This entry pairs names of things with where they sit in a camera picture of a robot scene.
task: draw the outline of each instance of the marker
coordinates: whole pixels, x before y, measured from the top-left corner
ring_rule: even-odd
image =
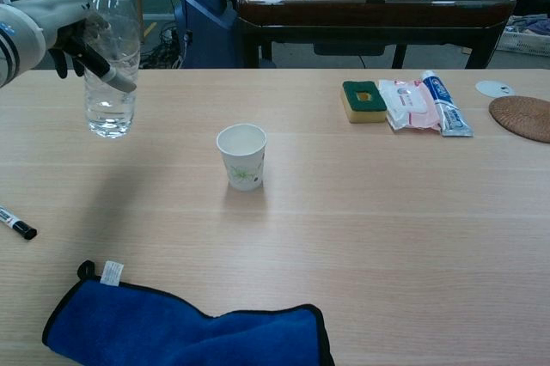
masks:
[[[38,234],[36,229],[19,219],[18,216],[7,211],[0,205],[0,221],[23,236],[25,240],[31,240]]]

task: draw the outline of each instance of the plastic water bottle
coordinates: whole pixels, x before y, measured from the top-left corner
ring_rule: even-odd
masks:
[[[131,0],[94,0],[95,11],[108,23],[89,44],[121,74],[138,79],[139,23]],[[136,92],[124,93],[86,70],[86,117],[89,129],[99,136],[124,136],[134,117]]]

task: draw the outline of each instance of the blue and white toothpaste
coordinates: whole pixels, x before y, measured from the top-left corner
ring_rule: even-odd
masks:
[[[433,71],[424,71],[422,81],[430,90],[440,119],[441,135],[444,137],[473,137],[474,130],[462,117],[461,110],[455,105],[441,78]]]

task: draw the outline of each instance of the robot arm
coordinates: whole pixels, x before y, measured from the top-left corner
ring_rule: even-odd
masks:
[[[0,87],[35,67],[51,50],[61,77],[66,76],[63,52],[103,82],[125,92],[136,85],[120,75],[83,39],[86,20],[94,17],[87,0],[21,0],[0,4]]]

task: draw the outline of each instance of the light wood tabletop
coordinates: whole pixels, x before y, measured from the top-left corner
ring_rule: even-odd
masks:
[[[207,314],[313,303],[338,365],[550,364],[550,145],[474,84],[550,99],[547,70],[441,70],[474,138],[351,125],[344,80],[416,70],[143,71],[130,134],[96,137],[83,81],[0,89],[0,364],[68,365],[40,342],[86,259]],[[225,126],[268,135],[265,184],[228,188]]]

